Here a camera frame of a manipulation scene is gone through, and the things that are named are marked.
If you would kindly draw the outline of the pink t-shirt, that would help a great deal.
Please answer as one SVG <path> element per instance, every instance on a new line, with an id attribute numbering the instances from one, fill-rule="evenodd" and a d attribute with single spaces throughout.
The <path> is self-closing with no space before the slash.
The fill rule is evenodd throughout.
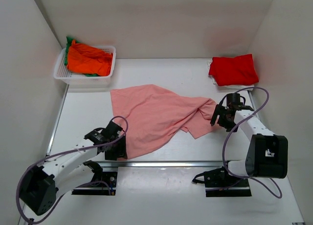
<path id="1" fill-rule="evenodd" d="M 156 85 L 110 91 L 112 112 L 126 133 L 129 159 L 154 152 L 179 131 L 194 139 L 215 131 L 211 121 L 216 102 L 206 97 L 185 97 Z"/>

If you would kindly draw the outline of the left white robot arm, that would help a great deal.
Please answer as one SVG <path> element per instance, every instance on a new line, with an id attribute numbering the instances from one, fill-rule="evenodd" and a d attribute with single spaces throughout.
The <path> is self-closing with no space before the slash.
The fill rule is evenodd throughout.
<path id="1" fill-rule="evenodd" d="M 103 169 L 95 160 L 127 158 L 126 132 L 111 120 L 105 128 L 87 133 L 72 150 L 51 155 L 30 166 L 18 186 L 18 199 L 37 216 L 48 212 L 65 193 L 80 186 L 107 186 Z"/>

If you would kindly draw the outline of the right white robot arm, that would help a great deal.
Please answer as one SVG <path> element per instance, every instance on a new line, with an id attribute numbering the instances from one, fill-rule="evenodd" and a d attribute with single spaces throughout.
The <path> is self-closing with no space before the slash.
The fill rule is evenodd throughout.
<path id="1" fill-rule="evenodd" d="M 219 174 L 225 186 L 231 186 L 237 178 L 283 179 L 287 175 L 287 138 L 269 130 L 255 115 L 256 111 L 245 105 L 245 99 L 237 92 L 227 94 L 215 107 L 211 126 L 217 124 L 228 132 L 222 149 L 225 170 Z M 227 142 L 238 129 L 249 140 L 247 155 L 242 160 L 226 161 Z"/>

